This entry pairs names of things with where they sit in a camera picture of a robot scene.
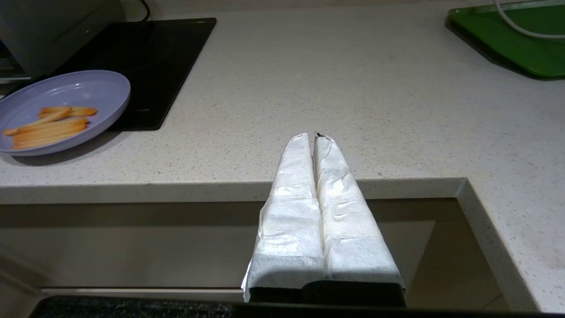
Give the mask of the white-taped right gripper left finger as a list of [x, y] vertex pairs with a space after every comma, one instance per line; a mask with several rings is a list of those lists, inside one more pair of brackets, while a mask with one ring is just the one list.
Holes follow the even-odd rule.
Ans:
[[282, 152], [241, 287], [248, 303], [257, 288], [301, 290], [323, 278], [321, 212], [309, 136], [301, 133]]

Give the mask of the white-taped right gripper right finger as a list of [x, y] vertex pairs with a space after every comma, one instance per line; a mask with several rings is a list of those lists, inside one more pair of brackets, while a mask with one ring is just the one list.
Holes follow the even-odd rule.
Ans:
[[337, 143], [317, 134], [313, 150], [323, 226], [326, 276], [330, 280], [397, 284], [404, 280]]

